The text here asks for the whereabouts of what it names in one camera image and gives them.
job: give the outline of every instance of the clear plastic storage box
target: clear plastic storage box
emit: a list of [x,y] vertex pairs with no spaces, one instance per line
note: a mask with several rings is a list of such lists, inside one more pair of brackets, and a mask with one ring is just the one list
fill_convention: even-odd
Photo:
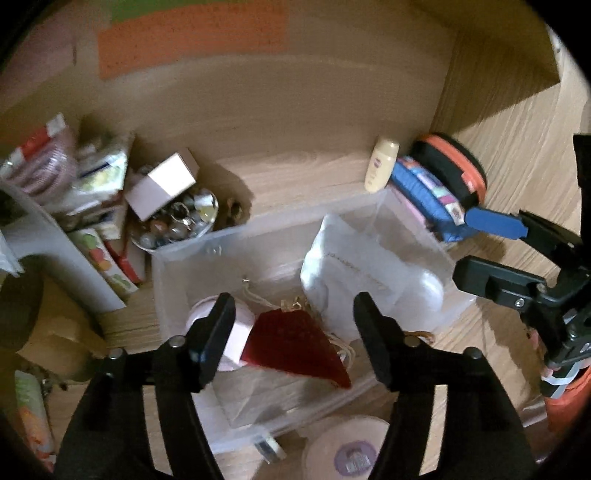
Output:
[[[392,192],[383,190],[257,216],[245,225],[158,249],[152,267],[163,340],[185,334],[193,305],[224,291],[245,301],[255,314],[264,311],[243,295],[245,277],[252,291],[275,304],[302,295],[301,266],[327,213],[340,215],[405,262],[424,267],[441,280],[442,308],[415,330],[448,326],[473,301],[473,296],[453,284],[453,261],[439,243]],[[254,367],[218,372],[212,384],[193,396],[212,451],[228,452],[255,443],[261,436],[285,433],[366,392],[376,379],[362,342],[356,340],[352,346],[357,357],[349,371],[350,390]]]

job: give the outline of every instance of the white cardboard box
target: white cardboard box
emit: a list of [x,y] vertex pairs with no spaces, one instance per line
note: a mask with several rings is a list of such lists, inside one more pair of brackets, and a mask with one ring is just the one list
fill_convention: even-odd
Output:
[[176,152],[139,181],[125,198],[141,221],[195,185],[199,166],[187,148]]

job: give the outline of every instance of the green paper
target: green paper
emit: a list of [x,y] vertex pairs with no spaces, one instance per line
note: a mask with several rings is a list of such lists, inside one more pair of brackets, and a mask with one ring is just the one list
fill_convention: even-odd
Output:
[[215,2],[237,3],[245,0],[112,0],[111,21],[124,22],[132,18],[138,18],[153,12],[171,10],[173,8],[186,7],[188,5],[212,4]]

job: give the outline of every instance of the small plastic bottle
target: small plastic bottle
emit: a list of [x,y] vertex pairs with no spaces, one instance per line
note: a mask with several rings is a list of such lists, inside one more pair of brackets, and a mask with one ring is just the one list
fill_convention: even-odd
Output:
[[396,163],[398,147],[394,140],[382,137],[378,139],[365,174],[365,190],[375,193],[386,186]]

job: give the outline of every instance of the red wax block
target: red wax block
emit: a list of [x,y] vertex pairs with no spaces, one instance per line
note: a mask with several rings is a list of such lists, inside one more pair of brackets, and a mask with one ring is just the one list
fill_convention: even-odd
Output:
[[351,379],[335,348],[303,310],[272,310],[261,314],[248,337],[242,360],[259,367],[332,380],[342,388],[351,388]]

